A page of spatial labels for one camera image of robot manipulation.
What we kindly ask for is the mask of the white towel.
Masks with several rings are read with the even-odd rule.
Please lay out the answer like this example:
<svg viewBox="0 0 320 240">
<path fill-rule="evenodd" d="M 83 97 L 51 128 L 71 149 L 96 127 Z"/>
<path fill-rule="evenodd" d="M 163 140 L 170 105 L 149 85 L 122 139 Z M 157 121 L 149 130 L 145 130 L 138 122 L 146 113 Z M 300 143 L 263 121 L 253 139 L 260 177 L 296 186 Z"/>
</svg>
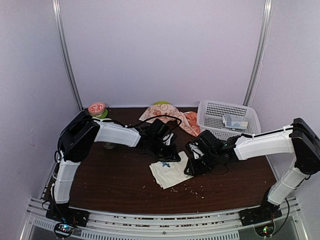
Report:
<svg viewBox="0 0 320 240">
<path fill-rule="evenodd" d="M 180 157 L 179 162 L 158 161 L 149 165 L 156 183 L 164 190 L 193 177 L 184 173 L 189 159 L 187 154 L 181 151 L 178 155 Z"/>
</svg>

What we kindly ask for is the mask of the orange patterned towel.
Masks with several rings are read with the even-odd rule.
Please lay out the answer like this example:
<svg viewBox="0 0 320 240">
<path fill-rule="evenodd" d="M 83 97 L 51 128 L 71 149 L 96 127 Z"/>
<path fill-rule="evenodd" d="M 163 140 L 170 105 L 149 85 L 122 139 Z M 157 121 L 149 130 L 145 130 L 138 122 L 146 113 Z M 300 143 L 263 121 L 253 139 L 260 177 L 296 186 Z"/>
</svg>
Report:
<svg viewBox="0 0 320 240">
<path fill-rule="evenodd" d="M 151 105 L 140 116 L 139 120 L 144 121 L 157 116 L 165 124 L 169 121 L 177 121 L 176 117 L 182 120 L 179 127 L 186 133 L 197 137 L 201 133 L 200 126 L 197 124 L 197 113 L 193 111 L 182 112 L 177 107 L 169 104 Z"/>
</svg>

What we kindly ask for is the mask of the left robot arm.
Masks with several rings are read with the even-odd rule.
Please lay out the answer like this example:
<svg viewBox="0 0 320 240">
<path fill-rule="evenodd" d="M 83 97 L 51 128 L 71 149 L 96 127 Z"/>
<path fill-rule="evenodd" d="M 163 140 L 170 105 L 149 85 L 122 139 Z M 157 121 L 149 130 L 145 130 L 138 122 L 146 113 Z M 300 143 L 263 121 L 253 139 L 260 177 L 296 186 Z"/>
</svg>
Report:
<svg viewBox="0 0 320 240">
<path fill-rule="evenodd" d="M 46 217 L 69 225 L 86 226 L 89 212 L 69 207 L 70 191 L 79 165 L 96 142 L 149 151 L 161 162 L 180 162 L 174 143 L 177 135 L 160 118 L 150 117 L 152 123 L 148 126 L 125 125 L 109 118 L 93 117 L 88 110 L 81 111 L 64 128 L 57 142 Z"/>
</svg>

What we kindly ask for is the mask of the white plastic basket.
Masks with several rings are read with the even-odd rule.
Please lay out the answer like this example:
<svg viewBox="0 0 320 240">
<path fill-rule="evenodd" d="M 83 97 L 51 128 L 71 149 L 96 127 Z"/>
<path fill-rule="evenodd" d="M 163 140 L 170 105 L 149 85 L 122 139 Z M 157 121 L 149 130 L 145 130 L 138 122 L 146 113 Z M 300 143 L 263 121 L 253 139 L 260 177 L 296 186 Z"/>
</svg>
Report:
<svg viewBox="0 0 320 240">
<path fill-rule="evenodd" d="M 200 131 L 210 131 L 220 140 L 244 134 L 261 133 L 256 111 L 248 106 L 201 100 L 197 109 Z"/>
</svg>

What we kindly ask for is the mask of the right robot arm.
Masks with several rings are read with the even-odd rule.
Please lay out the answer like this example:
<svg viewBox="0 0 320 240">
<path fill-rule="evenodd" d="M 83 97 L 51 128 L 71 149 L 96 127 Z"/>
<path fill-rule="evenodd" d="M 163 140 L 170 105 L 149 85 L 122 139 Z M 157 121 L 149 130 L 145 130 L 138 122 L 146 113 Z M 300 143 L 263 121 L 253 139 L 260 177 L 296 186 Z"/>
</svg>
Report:
<svg viewBox="0 0 320 240">
<path fill-rule="evenodd" d="M 284 176 L 264 194 L 260 206 L 239 212 L 243 226 L 280 217 L 280 204 L 304 180 L 320 170 L 320 139 L 302 118 L 283 128 L 260 133 L 240 134 L 221 141 L 205 130 L 186 144 L 193 155 L 188 159 L 184 173 L 199 176 L 218 165 L 237 163 L 254 157 L 293 153 L 295 160 Z"/>
</svg>

